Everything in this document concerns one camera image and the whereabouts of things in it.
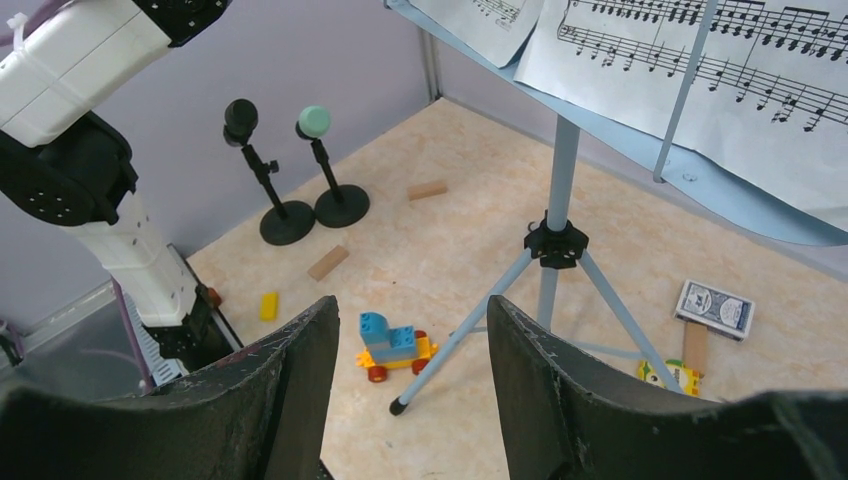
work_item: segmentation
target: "green microphone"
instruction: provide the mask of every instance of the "green microphone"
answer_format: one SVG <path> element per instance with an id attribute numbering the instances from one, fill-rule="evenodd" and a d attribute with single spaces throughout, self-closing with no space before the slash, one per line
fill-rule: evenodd
<path id="1" fill-rule="evenodd" d="M 330 189 L 315 202 L 315 218 L 329 228 L 343 228 L 361 220 L 371 207 L 368 194 L 356 185 L 339 185 L 330 168 L 330 156 L 321 137 L 330 131 L 330 112 L 321 106 L 310 106 L 300 112 L 295 125 L 297 136 L 308 140 L 315 161 L 321 166 Z"/>

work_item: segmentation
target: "rubber foot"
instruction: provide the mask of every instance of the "rubber foot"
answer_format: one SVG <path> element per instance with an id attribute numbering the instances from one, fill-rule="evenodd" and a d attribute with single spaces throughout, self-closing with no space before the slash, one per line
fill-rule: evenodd
<path id="1" fill-rule="evenodd" d="M 290 245 L 306 236 L 315 226 L 315 212 L 308 204 L 285 202 L 287 217 L 281 218 L 273 208 L 262 217 L 259 234 L 271 245 Z"/>
<path id="2" fill-rule="evenodd" d="M 400 403 L 400 397 L 398 397 L 392 402 L 391 405 L 389 405 L 389 412 L 391 412 L 392 415 L 397 417 L 398 415 L 403 413 L 403 411 L 406 410 L 406 407 L 408 406 L 409 405 L 404 405 Z"/>
<path id="3" fill-rule="evenodd" d="M 328 228 L 344 228 L 362 220 L 371 208 L 371 200 L 365 190 L 356 185 L 341 185 L 339 190 L 344 197 L 337 202 L 333 192 L 327 190 L 315 202 L 315 217 L 321 225 Z"/>

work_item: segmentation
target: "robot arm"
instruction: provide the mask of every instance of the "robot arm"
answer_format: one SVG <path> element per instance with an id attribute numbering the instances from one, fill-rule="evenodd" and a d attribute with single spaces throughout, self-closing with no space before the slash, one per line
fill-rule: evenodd
<path id="1" fill-rule="evenodd" d="M 0 191 L 78 238 L 135 301 L 165 358 L 189 370 L 237 340 L 178 264 L 136 192 L 126 140 L 91 110 L 224 13 L 228 0 L 77 0 L 0 62 Z"/>

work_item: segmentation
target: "black microphone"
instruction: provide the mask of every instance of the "black microphone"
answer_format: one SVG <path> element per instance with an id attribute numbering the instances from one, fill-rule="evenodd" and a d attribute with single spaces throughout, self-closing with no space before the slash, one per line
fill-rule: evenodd
<path id="1" fill-rule="evenodd" d="M 259 112 L 250 100 L 240 98 L 224 112 L 224 140 L 231 147 L 243 147 L 259 125 Z"/>

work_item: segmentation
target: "yellow block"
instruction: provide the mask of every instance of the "yellow block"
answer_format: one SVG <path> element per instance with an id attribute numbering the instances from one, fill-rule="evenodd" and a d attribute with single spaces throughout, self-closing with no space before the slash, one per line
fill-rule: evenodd
<path id="1" fill-rule="evenodd" d="M 266 293 L 262 295 L 262 304 L 259 306 L 259 319 L 263 322 L 273 322 L 277 319 L 277 302 L 280 296 L 277 293 Z"/>
<path id="2" fill-rule="evenodd" d="M 687 395 L 691 395 L 693 397 L 698 397 L 701 394 L 701 375 L 692 370 L 691 368 L 686 368 L 683 365 L 683 362 L 680 360 L 666 360 L 666 366 L 671 371 L 671 374 L 677 381 L 680 383 L 680 388 L 683 389 L 683 392 Z M 654 372 L 654 369 L 648 363 L 647 360 L 642 360 L 639 362 L 639 370 L 637 372 L 640 380 L 644 380 L 652 385 L 656 385 L 658 387 L 666 388 L 663 385 L 662 381 L 659 379 L 659 375 Z"/>

